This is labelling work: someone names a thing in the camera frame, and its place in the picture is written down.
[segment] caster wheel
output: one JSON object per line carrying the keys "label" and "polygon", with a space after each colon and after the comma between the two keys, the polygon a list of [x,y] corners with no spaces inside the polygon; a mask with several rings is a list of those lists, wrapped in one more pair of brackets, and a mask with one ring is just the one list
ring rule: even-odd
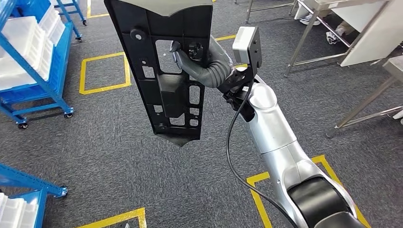
{"label": "caster wheel", "polygon": [[28,128],[28,123],[20,123],[18,124],[19,129],[27,129]]}
{"label": "caster wheel", "polygon": [[72,113],[64,114],[64,118],[70,119],[71,117],[73,117]]}
{"label": "caster wheel", "polygon": [[65,194],[63,197],[66,197],[67,195],[68,195],[68,189],[67,189],[66,194]]}

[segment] gray flexible hose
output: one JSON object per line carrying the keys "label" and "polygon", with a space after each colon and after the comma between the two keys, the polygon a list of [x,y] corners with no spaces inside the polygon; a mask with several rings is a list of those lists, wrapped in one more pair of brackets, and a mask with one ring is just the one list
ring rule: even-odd
{"label": "gray flexible hose", "polygon": [[196,64],[179,48],[178,43],[171,47],[178,66],[206,87],[219,87],[233,71],[231,58],[213,36],[210,36],[209,66],[207,68]]}

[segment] black plastic panel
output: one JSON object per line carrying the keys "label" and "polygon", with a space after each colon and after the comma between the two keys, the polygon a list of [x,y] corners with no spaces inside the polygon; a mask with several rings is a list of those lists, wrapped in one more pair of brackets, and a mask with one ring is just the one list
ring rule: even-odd
{"label": "black plastic panel", "polygon": [[[200,139],[204,86],[191,81],[184,71],[177,74],[163,72],[155,42],[177,41],[186,53],[189,52],[189,45],[197,42],[203,46],[199,64],[206,67],[212,5],[195,5],[166,17],[120,0],[104,2],[126,53],[154,134],[180,146]],[[164,6],[161,1],[158,2],[158,7],[168,7],[171,4],[166,1]],[[152,67],[155,77],[145,76],[145,66]],[[190,103],[190,86],[200,88],[198,104]],[[156,112],[154,105],[162,106],[162,112]],[[198,115],[191,114],[190,108],[197,109]],[[170,118],[182,115],[184,125],[172,124]]]}

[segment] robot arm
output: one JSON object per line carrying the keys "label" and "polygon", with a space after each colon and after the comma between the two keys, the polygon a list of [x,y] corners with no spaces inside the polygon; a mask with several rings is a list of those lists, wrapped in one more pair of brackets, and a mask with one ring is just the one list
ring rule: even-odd
{"label": "robot arm", "polygon": [[[346,190],[331,178],[326,176],[305,154],[296,136],[285,119],[274,91],[265,84],[252,69],[253,63],[261,64],[258,44],[257,27],[241,27],[233,44],[238,62],[246,62],[248,68],[242,67],[227,75],[204,74],[204,80],[224,79],[226,86],[218,86],[224,93],[224,98],[232,104],[234,110],[239,107],[239,101],[248,100],[248,111],[242,113],[248,122],[255,143],[262,155],[274,186],[276,202],[299,228],[364,228],[357,220],[354,203]],[[212,56],[217,51],[210,49]],[[174,53],[179,67],[190,76],[198,79],[194,72],[202,72],[201,66],[186,64],[191,61],[186,55]],[[255,80],[249,97],[243,97],[248,88],[247,83],[239,86],[239,78]]]}

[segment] blue shelving rack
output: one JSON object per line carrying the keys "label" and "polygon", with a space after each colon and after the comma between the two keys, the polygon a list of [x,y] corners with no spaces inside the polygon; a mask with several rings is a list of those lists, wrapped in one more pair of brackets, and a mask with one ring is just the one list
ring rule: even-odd
{"label": "blue shelving rack", "polygon": [[38,204],[38,212],[34,228],[41,228],[45,214],[48,194],[55,198],[67,195],[67,187],[59,187],[40,178],[26,174],[0,163],[0,186],[30,188],[33,191],[10,196],[11,199],[23,198],[27,203]]}
{"label": "blue shelving rack", "polygon": [[[63,12],[65,7],[57,0]],[[23,12],[24,16],[35,16],[37,21],[45,14],[49,8],[50,2],[47,0],[1,0],[0,1],[0,31],[3,29],[7,18],[15,8]],[[37,82],[31,85],[16,86],[7,90],[0,91],[0,111],[4,112],[8,117],[13,119],[19,128],[28,127],[27,119],[23,114],[46,110],[50,108],[60,107],[64,111],[65,117],[70,118],[73,115],[73,108],[67,105],[63,99],[63,87],[66,76],[68,55],[70,51],[70,38],[72,31],[76,34],[76,39],[81,41],[81,34],[68,13],[66,13],[67,23],[58,45],[53,49],[52,63],[50,67],[49,80],[45,81],[42,77],[29,65],[29,63],[18,53],[18,51],[9,43],[6,37],[0,33],[0,46],[12,56],[18,64],[25,69],[29,75]],[[54,103],[42,106],[35,106],[20,110],[14,110],[13,104],[35,101],[45,98],[52,98]]]}
{"label": "blue shelving rack", "polygon": [[67,4],[63,4],[64,7],[70,7],[70,6],[74,6],[74,8],[76,8],[76,10],[74,11],[67,11],[67,12],[61,12],[59,13],[59,15],[65,15],[67,14],[75,14],[78,13],[80,15],[81,21],[83,22],[83,25],[87,26],[87,19],[84,17],[83,13],[81,12],[80,6],[79,6],[79,2],[78,0],[71,0],[71,3],[67,3]]}

